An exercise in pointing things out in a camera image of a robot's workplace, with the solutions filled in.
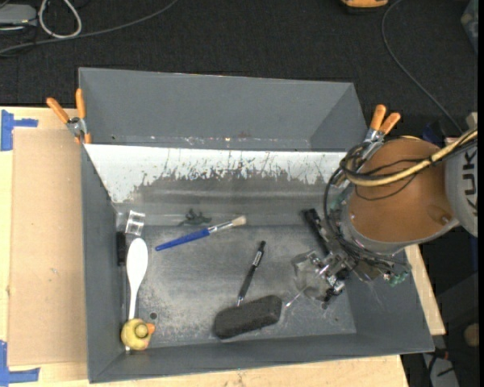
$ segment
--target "blue paintbrush handle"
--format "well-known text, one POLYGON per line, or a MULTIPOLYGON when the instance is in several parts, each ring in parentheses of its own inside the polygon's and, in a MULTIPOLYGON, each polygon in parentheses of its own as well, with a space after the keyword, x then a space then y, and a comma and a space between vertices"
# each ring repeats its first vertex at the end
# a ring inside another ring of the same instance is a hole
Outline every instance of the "blue paintbrush handle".
POLYGON ((182 243, 187 243, 187 242, 199 239, 199 238, 203 238, 205 236, 208 236, 209 234, 210 234, 210 231, 208 230, 208 228, 204 228, 200 231, 192 232, 191 234, 182 236, 181 238, 176 238, 172 241, 163 243, 162 245, 158 245, 156 247, 156 250, 161 251, 162 249, 175 247, 176 245, 181 245, 182 243))

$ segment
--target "yellow toy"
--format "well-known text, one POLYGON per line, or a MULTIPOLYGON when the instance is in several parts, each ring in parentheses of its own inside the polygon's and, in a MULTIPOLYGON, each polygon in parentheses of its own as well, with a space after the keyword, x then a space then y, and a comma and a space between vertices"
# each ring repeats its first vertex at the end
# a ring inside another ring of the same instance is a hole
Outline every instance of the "yellow toy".
POLYGON ((155 330, 154 324, 144 322, 140 318, 133 318, 123 324, 120 338, 131 350, 144 350, 148 347, 155 330))

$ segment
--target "gray bin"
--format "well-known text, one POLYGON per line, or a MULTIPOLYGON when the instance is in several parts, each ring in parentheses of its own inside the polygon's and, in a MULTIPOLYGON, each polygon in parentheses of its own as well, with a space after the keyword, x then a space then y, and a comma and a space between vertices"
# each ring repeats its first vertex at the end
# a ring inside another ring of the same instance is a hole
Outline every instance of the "gray bin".
POLYGON ((297 292, 290 261, 318 247, 301 210, 322 214, 328 178, 366 133, 353 84, 88 68, 79 83, 94 140, 81 150, 91 382, 433 350, 411 278, 391 288, 352 275, 327 309, 301 297, 273 326, 225 341, 211 333, 261 240, 247 302, 297 292), (154 251, 206 226, 183 225, 190 209, 209 225, 248 223, 154 251), (137 316, 156 333, 127 353, 115 234, 129 210, 146 214, 137 316))

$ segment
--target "white spoon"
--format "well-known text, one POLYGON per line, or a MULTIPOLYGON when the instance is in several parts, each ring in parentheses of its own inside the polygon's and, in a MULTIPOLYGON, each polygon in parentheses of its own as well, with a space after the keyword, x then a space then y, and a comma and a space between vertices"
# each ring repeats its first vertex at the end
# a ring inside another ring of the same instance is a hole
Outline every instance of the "white spoon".
POLYGON ((136 238, 132 241, 127 251, 127 279, 131 286, 131 299, 129 300, 129 315, 127 319, 135 317, 136 297, 138 296, 138 289, 145 277, 148 265, 148 249, 147 244, 141 238, 136 238))

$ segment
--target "black pen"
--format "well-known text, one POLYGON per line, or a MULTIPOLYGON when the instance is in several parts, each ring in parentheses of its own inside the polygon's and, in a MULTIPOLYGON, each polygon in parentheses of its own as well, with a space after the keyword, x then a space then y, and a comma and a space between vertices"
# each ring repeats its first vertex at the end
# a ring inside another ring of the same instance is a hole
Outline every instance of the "black pen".
POLYGON ((261 262, 261 257, 264 256, 264 246, 265 246, 265 241, 260 242, 260 247, 258 248, 257 254, 255 256, 255 260, 251 264, 251 268, 248 271, 248 275, 245 276, 244 283, 242 284, 242 287, 240 288, 239 292, 239 297, 236 302, 236 306, 239 306, 240 303, 244 300, 245 294, 248 292, 249 285, 251 284, 252 276, 254 275, 255 271, 258 268, 258 265, 260 265, 261 262))

